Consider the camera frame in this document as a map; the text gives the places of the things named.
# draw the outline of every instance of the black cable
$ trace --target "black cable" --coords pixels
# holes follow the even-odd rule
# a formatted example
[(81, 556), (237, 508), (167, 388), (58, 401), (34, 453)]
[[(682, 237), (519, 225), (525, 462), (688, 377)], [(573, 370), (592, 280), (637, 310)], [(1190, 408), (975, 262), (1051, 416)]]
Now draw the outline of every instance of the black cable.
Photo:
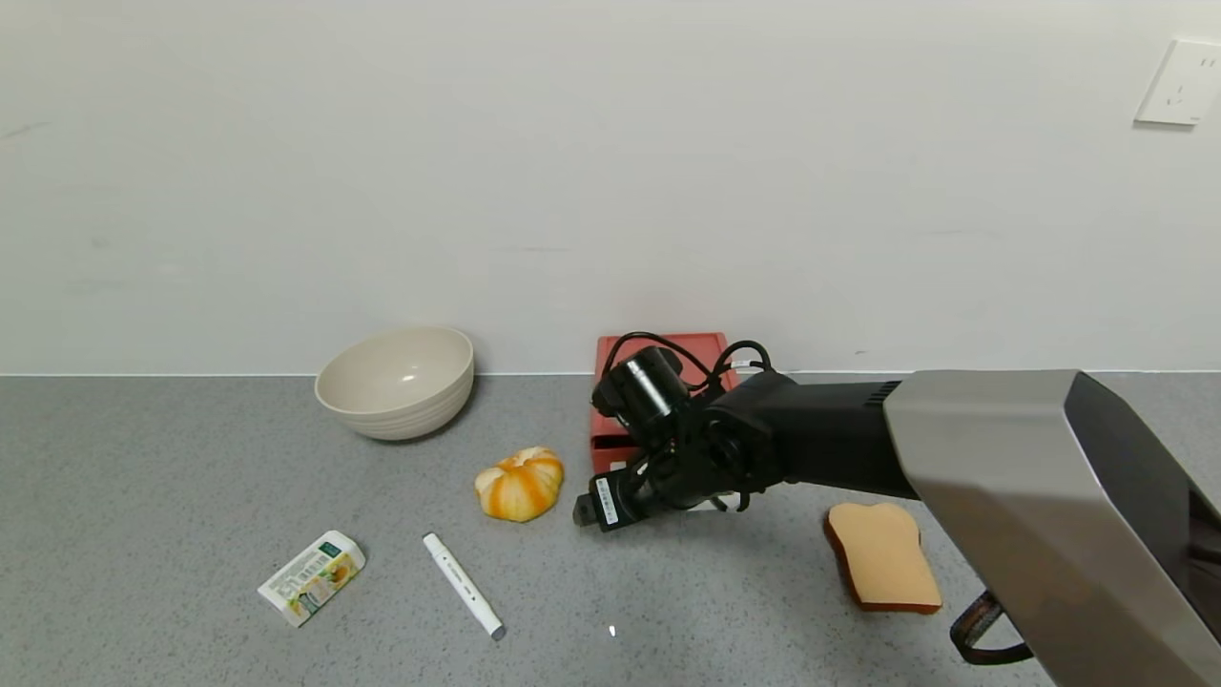
[(714, 381), (719, 379), (720, 376), (734, 370), (734, 365), (733, 361), (730, 361), (730, 356), (733, 356), (737, 351), (741, 351), (742, 349), (751, 349), (759, 355), (761, 359), (759, 361), (751, 361), (750, 364), (747, 364), (750, 367), (759, 369), (762, 371), (772, 370), (772, 356), (768, 355), (767, 349), (764, 349), (757, 340), (744, 338), (741, 340), (735, 340), (734, 343), (731, 343), (731, 345), (729, 345), (729, 348), (722, 351), (720, 355), (717, 356), (717, 362), (712, 365), (712, 372), (708, 373), (703, 383), (692, 387), (691, 390), (698, 392), (700, 389), (703, 389), (705, 387), (712, 384)]
[(628, 342), (628, 340), (630, 340), (632, 338), (648, 338), (650, 340), (654, 340), (657, 343), (661, 343), (662, 347), (665, 347), (667, 349), (669, 349), (669, 350), (674, 351), (675, 354), (681, 355), (684, 359), (691, 361), (691, 364), (695, 365), (696, 370), (698, 370), (700, 372), (702, 372), (705, 375), (705, 377), (708, 377), (708, 376), (712, 375), (712, 371), (708, 370), (708, 366), (701, 364), (700, 359), (696, 359), (691, 354), (691, 351), (687, 351), (683, 347), (679, 347), (678, 343), (670, 340), (669, 338), (665, 338), (664, 336), (658, 336), (658, 334), (656, 334), (656, 333), (653, 333), (651, 331), (629, 331), (628, 333), (624, 333), (618, 339), (615, 339), (614, 347), (610, 348), (610, 355), (607, 356), (607, 361), (602, 366), (602, 377), (606, 377), (607, 373), (610, 372), (610, 369), (614, 367), (614, 362), (615, 362), (614, 359), (615, 359), (615, 356), (619, 355), (619, 349), (623, 348), (623, 345), (624, 345), (625, 342)]

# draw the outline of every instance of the wall outlet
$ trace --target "wall outlet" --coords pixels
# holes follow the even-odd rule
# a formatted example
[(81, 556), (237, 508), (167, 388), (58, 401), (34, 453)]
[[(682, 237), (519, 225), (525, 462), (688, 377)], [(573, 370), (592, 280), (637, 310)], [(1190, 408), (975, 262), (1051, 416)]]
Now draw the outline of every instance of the wall outlet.
[(1137, 121), (1198, 124), (1217, 93), (1221, 93), (1221, 45), (1176, 40), (1149, 87)]

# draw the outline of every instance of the small carton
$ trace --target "small carton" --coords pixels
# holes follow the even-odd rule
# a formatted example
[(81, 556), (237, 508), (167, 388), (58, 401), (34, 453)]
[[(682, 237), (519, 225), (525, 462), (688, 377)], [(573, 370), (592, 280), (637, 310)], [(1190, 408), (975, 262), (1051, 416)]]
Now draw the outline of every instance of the small carton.
[(264, 582), (259, 594), (300, 627), (364, 567), (357, 543), (332, 530)]

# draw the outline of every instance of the barcode label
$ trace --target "barcode label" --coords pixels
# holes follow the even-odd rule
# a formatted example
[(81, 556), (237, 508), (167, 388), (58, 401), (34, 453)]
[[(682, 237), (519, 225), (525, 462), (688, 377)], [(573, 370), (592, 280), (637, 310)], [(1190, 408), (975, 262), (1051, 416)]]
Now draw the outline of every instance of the barcode label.
[(614, 499), (610, 498), (610, 484), (607, 482), (607, 478), (600, 477), (597, 486), (598, 500), (602, 502), (602, 515), (606, 516), (607, 525), (619, 522), (619, 513), (614, 510)]

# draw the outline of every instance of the white marker pen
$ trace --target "white marker pen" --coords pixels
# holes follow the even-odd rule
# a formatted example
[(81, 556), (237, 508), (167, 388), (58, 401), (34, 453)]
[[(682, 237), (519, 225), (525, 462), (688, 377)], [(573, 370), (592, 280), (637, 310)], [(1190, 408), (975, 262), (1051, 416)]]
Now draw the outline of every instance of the white marker pen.
[(496, 617), (492, 606), (487, 605), (487, 599), (480, 594), (479, 588), (466, 576), (466, 571), (458, 565), (454, 555), (441, 543), (441, 538), (431, 532), (424, 536), (424, 545), (429, 548), (429, 553), (432, 554), (432, 560), (436, 561), (441, 572), (446, 574), (454, 592), (458, 592), (470, 613), (475, 614), (475, 620), (484, 626), (492, 639), (499, 642), (504, 637), (504, 624)]

